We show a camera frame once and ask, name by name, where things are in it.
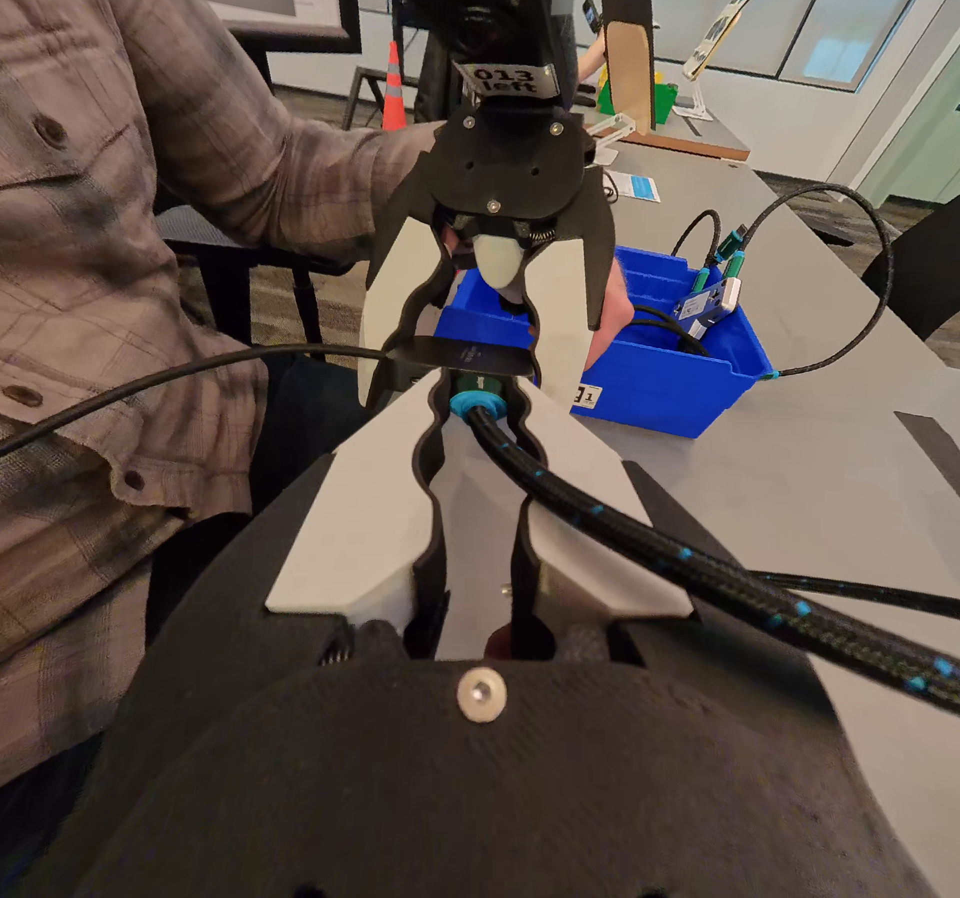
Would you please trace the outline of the white curved banner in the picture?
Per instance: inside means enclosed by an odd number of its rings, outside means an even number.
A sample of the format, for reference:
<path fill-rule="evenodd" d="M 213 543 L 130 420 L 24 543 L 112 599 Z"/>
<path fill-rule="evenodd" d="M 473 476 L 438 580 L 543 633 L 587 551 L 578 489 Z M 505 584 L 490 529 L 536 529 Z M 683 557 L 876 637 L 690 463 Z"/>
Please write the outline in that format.
<path fill-rule="evenodd" d="M 703 69 L 714 56 L 714 52 L 728 37 L 742 10 L 750 1 L 730 0 L 716 16 L 704 33 L 701 42 L 694 48 L 681 67 L 681 73 L 687 81 L 694 83 L 701 76 Z"/>

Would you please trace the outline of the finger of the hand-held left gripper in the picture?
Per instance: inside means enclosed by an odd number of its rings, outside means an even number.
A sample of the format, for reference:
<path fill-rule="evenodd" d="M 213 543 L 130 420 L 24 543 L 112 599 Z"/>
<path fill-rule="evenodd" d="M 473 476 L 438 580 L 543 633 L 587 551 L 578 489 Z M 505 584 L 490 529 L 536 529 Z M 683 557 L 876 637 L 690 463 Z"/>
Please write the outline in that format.
<path fill-rule="evenodd" d="M 528 308 L 539 388 L 569 412 L 593 342 L 582 239 L 525 253 L 513 239 L 479 234 L 477 268 L 506 302 Z"/>
<path fill-rule="evenodd" d="M 424 221 L 405 218 L 366 288 L 359 346 L 387 353 L 413 338 L 425 309 L 447 298 L 453 277 L 438 233 Z"/>

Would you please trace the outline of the small grey adapter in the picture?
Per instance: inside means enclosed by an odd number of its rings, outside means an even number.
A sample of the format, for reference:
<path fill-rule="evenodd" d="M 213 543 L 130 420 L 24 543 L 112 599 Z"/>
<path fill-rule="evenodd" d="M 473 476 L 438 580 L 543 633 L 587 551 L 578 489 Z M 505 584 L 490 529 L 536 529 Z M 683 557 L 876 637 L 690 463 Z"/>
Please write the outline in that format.
<path fill-rule="evenodd" d="M 738 309 L 741 285 L 737 277 L 717 280 L 678 302 L 672 316 L 686 335 L 702 340 L 708 330 Z"/>

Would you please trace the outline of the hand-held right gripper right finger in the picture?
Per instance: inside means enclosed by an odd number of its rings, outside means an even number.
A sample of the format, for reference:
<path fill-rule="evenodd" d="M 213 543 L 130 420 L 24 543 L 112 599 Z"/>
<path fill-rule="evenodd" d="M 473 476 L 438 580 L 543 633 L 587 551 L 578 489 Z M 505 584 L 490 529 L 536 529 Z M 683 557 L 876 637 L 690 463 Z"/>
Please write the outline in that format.
<path fill-rule="evenodd" d="M 606 508 L 652 524 L 624 461 L 538 388 L 510 397 L 517 443 L 550 472 Z M 513 647 L 533 649 L 544 631 L 555 644 L 576 625 L 691 618 L 681 588 L 578 531 L 537 499 L 524 500 L 510 559 Z"/>

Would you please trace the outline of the person's left forearm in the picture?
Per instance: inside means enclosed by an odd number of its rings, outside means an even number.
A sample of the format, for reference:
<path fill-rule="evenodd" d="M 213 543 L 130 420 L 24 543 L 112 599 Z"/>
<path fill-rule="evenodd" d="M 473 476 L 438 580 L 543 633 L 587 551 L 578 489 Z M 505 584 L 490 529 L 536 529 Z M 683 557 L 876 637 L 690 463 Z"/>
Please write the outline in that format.
<path fill-rule="evenodd" d="M 234 242 L 371 261 L 387 202 L 440 129 L 343 131 L 288 111 L 199 0 L 108 0 L 142 109 L 144 175 Z"/>

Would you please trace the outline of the black office chair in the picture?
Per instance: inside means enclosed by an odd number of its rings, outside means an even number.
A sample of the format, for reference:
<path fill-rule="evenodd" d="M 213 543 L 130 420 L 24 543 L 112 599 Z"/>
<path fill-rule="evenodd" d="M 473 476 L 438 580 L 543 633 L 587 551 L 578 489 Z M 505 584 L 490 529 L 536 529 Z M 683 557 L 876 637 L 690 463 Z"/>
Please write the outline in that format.
<path fill-rule="evenodd" d="M 959 312 L 959 198 L 932 211 L 892 243 L 888 307 L 920 340 Z"/>

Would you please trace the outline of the orange traffic cone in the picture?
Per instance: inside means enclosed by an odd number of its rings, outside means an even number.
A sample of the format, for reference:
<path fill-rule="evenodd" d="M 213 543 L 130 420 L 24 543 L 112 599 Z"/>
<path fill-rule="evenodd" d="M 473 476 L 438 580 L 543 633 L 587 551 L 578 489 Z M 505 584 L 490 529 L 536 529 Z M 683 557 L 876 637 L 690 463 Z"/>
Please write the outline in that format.
<path fill-rule="evenodd" d="M 398 43 L 391 40 L 382 109 L 382 129 L 386 132 L 397 132 L 407 127 L 403 88 L 401 52 Z"/>

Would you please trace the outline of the open laptop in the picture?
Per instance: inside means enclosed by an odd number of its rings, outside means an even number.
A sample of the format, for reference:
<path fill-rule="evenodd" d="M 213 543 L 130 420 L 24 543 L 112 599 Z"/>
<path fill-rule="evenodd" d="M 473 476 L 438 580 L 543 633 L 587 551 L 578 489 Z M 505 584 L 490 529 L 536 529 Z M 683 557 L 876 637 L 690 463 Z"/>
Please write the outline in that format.
<path fill-rule="evenodd" d="M 614 112 L 647 135 L 656 127 L 652 0 L 601 0 L 609 97 Z"/>

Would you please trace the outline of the person's left hand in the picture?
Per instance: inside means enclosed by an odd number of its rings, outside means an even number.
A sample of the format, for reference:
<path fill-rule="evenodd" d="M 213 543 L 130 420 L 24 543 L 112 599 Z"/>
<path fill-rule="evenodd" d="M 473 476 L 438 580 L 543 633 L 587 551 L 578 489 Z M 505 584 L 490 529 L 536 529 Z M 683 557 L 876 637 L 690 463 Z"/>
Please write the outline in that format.
<path fill-rule="evenodd" d="M 592 336 L 583 366 L 584 371 L 594 367 L 619 334 L 631 325 L 634 315 L 635 309 L 630 300 L 623 270 L 618 259 L 615 258 L 610 266 L 602 314 L 599 326 Z"/>

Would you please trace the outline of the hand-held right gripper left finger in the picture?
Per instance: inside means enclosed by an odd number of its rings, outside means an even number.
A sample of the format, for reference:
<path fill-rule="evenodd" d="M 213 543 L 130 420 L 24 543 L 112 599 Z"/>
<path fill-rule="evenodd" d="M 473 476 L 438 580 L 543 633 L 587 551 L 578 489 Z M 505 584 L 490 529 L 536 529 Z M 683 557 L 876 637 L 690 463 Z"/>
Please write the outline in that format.
<path fill-rule="evenodd" d="M 383 621 L 406 648 L 436 648 L 450 604 L 442 515 L 449 388 L 411 388 L 333 452 L 268 593 L 274 614 Z"/>

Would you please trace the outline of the blue plastic bin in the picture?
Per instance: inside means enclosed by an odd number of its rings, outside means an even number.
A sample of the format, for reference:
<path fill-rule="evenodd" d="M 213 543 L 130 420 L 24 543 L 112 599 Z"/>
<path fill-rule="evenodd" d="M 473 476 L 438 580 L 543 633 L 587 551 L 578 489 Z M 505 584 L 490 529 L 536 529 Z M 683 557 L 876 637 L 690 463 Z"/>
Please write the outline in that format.
<path fill-rule="evenodd" d="M 699 340 L 706 355 L 679 350 L 679 335 L 650 325 L 655 319 L 637 318 L 583 372 L 571 411 L 696 438 L 770 370 L 770 361 L 741 308 Z M 534 360 L 529 315 L 504 310 L 478 270 L 463 275 L 434 335 L 527 349 Z"/>

